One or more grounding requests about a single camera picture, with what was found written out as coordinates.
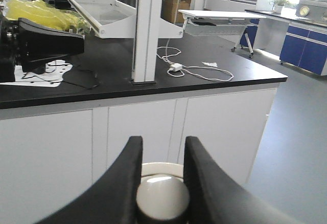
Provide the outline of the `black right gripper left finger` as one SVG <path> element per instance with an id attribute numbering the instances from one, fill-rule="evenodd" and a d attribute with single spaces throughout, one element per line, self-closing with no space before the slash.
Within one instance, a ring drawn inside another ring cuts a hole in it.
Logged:
<path id="1" fill-rule="evenodd" d="M 142 161 L 143 138 L 132 136 L 89 189 L 39 223 L 136 223 Z"/>

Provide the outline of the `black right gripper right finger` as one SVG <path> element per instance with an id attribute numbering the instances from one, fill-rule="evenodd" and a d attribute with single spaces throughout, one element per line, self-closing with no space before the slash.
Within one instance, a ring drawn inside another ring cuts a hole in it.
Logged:
<path id="1" fill-rule="evenodd" d="M 228 176 L 197 137 L 185 139 L 183 180 L 190 193 L 189 223 L 298 223 Z"/>

